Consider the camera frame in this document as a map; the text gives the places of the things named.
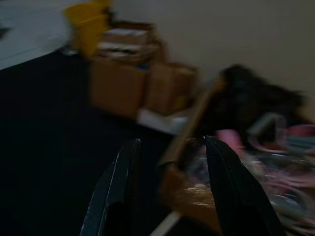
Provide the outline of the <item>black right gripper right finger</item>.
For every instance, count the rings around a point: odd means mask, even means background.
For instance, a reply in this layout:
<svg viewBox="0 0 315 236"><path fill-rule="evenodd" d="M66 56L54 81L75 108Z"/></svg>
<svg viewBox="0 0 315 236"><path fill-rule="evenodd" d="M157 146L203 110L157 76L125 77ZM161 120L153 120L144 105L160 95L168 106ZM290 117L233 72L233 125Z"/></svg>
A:
<svg viewBox="0 0 315 236"><path fill-rule="evenodd" d="M223 236L283 236L260 183L223 141L204 137L210 187Z"/></svg>

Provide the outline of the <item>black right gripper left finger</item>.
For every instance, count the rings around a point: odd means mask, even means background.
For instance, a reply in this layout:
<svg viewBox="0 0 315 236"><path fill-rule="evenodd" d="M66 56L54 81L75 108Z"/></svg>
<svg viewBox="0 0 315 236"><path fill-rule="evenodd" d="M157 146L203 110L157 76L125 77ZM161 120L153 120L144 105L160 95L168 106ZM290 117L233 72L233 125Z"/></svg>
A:
<svg viewBox="0 0 315 236"><path fill-rule="evenodd" d="M126 142L97 182L79 236L131 236L141 140Z"/></svg>

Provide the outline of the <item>large cardboard box of trash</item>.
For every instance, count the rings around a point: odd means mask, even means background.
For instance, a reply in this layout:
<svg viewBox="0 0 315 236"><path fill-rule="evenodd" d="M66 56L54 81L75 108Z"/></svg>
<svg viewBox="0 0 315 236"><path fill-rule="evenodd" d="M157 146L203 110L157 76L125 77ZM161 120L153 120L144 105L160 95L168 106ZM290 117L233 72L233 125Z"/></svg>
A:
<svg viewBox="0 0 315 236"><path fill-rule="evenodd" d="M223 88L217 81L194 103L184 129L160 161L162 200L181 215L222 235L210 187L204 137L232 148L262 186L283 227L283 236L315 236L315 120L288 124L268 112L244 133L220 129L202 135L199 126L210 99Z"/></svg>

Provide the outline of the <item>yellow plastic rubbish bin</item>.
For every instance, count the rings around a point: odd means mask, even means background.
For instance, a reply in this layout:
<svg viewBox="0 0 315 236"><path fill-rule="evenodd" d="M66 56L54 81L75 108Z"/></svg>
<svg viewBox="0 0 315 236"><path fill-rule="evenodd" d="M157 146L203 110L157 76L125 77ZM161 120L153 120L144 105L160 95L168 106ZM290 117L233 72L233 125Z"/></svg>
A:
<svg viewBox="0 0 315 236"><path fill-rule="evenodd" d="M71 47L89 59L96 52L101 33L110 28L112 0L88 0L63 10L71 28Z"/></svg>

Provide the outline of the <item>white flat box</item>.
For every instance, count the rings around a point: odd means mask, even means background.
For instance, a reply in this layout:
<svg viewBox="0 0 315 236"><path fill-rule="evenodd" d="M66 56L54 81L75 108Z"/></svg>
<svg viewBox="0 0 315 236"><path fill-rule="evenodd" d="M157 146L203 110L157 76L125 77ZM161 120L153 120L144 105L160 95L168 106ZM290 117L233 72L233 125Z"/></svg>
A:
<svg viewBox="0 0 315 236"><path fill-rule="evenodd" d="M140 109L137 124L169 135L178 135L189 120L190 109L164 116L148 109Z"/></svg>

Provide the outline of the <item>black floor mat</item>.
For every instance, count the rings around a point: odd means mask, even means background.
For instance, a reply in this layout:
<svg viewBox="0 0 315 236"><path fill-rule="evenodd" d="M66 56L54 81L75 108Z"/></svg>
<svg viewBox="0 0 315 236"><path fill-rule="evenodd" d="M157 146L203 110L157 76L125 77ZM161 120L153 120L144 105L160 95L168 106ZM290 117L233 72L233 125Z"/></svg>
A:
<svg viewBox="0 0 315 236"><path fill-rule="evenodd" d="M172 137L94 109L89 64L54 52L0 70L0 236L79 236L99 178L141 141L132 234L169 214L156 165Z"/></svg>

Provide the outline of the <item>black cloth bundle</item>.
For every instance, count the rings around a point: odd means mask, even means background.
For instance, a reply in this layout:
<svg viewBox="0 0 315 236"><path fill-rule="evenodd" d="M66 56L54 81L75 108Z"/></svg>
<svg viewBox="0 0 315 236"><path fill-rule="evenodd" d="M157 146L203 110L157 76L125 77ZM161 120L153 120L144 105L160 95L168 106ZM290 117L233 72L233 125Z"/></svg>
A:
<svg viewBox="0 0 315 236"><path fill-rule="evenodd" d="M268 112L283 115L288 124L299 124L298 109L304 98L297 91L272 85L250 69L233 65L220 72L223 88L210 99L199 132L210 135L220 129L244 133Z"/></svg>

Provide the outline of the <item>large plain cardboard box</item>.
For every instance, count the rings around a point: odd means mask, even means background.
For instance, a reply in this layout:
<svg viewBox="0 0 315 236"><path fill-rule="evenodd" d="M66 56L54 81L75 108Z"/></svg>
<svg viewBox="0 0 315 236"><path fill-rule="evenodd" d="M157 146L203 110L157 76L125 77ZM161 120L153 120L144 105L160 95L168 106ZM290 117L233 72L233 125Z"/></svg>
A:
<svg viewBox="0 0 315 236"><path fill-rule="evenodd" d="M95 57L91 63L90 103L109 113L136 119L147 75L147 69Z"/></svg>

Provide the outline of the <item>cardboard box with yellow mark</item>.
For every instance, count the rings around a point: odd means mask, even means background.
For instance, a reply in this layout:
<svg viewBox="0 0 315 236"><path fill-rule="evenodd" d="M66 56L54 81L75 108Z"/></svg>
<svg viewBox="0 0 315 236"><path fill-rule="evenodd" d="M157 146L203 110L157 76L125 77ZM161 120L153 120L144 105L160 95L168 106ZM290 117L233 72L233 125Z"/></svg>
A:
<svg viewBox="0 0 315 236"><path fill-rule="evenodd" d="M195 67L181 63L153 63L144 107L164 116L186 109L197 77Z"/></svg>

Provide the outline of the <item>open cardboard box with papers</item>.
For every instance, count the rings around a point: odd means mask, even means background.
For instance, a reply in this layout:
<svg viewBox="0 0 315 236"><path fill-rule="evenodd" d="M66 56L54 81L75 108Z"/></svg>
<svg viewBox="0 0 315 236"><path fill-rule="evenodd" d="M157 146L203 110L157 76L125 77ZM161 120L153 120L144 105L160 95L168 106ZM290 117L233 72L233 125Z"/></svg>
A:
<svg viewBox="0 0 315 236"><path fill-rule="evenodd" d="M154 24L118 21L115 26L102 33L96 56L133 65L167 61L166 43Z"/></svg>

